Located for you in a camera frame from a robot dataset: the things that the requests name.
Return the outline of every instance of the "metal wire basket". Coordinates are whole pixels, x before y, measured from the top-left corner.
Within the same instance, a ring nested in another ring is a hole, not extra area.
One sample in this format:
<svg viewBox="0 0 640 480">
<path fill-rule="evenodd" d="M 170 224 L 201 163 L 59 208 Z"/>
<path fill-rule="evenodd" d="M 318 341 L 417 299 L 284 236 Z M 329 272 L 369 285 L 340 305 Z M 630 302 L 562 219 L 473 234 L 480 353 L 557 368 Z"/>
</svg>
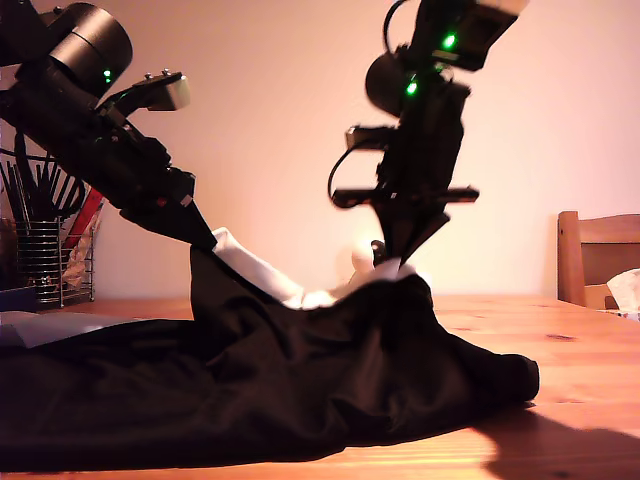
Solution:
<svg viewBox="0 0 640 480">
<path fill-rule="evenodd" d="M 17 269 L 43 308 L 94 300 L 95 229 L 65 235 L 62 222 L 16 222 Z"/>
</svg>

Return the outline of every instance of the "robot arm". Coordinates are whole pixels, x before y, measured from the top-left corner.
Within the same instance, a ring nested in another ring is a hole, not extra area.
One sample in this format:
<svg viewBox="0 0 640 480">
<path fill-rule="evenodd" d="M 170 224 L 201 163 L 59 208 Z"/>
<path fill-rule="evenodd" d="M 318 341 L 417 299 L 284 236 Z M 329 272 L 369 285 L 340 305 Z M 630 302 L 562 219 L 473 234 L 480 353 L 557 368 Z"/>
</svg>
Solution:
<svg viewBox="0 0 640 480">
<path fill-rule="evenodd" d="M 0 93 L 0 116 L 123 217 L 205 249 L 215 246 L 193 201 L 195 177 L 173 167 L 164 146 L 127 120 L 138 108 L 188 103 L 186 78 L 165 71 L 100 104 L 133 55 L 111 15 L 74 3 L 40 16 L 24 0 L 3 1 L 0 15 L 1 65 L 20 64 L 14 85 Z"/>
<path fill-rule="evenodd" d="M 378 185 L 373 190 L 336 190 L 339 208 L 371 205 L 380 220 L 388 257 L 406 261 L 449 221 L 449 202 L 473 202 L 471 188 L 449 189 L 463 137 L 461 115 L 467 86 L 446 80 L 443 69 L 476 71 L 489 48 L 513 24 L 526 0 L 422 0 L 410 45 L 395 52 L 384 26 L 386 53 L 373 62 L 366 79 L 373 105 L 397 117 L 393 127 L 352 127 L 348 153 L 380 150 Z"/>
</svg>

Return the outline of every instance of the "black fabric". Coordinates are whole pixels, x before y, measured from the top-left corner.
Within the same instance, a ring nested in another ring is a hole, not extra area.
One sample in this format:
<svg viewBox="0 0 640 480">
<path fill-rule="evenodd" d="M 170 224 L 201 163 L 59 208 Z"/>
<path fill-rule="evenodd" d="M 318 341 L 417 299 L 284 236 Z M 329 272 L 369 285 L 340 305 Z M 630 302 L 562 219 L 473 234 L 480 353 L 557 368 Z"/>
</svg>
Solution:
<svg viewBox="0 0 640 480">
<path fill-rule="evenodd" d="M 448 334 L 418 276 L 287 309 L 192 250 L 194 322 L 0 349 L 0 471 L 303 461 L 533 398 L 535 362 Z"/>
</svg>

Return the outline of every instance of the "chair backrest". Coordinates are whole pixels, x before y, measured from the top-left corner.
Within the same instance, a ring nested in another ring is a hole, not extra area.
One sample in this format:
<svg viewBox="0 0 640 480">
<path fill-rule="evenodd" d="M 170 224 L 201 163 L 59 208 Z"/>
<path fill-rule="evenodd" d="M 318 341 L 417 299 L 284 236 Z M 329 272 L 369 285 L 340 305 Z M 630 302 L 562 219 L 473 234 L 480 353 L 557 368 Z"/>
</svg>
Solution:
<svg viewBox="0 0 640 480">
<path fill-rule="evenodd" d="M 640 215 L 580 220 L 558 215 L 558 299 L 597 309 L 616 309 L 606 283 L 640 268 Z"/>
</svg>

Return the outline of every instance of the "table surface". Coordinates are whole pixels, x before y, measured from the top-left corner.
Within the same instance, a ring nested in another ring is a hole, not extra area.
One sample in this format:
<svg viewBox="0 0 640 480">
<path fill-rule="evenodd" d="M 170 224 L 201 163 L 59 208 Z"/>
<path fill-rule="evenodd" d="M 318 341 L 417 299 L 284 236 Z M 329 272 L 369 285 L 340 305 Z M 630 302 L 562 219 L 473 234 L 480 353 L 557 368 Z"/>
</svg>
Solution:
<svg viewBox="0 0 640 480">
<path fill-rule="evenodd" d="M 6 478 L 640 479 L 640 323 L 531 296 L 436 297 L 435 304 L 450 332 L 538 361 L 534 406 L 474 428 L 391 447 L 349 448 L 308 463 Z M 66 310 L 191 318 L 187 300 L 96 301 Z"/>
</svg>

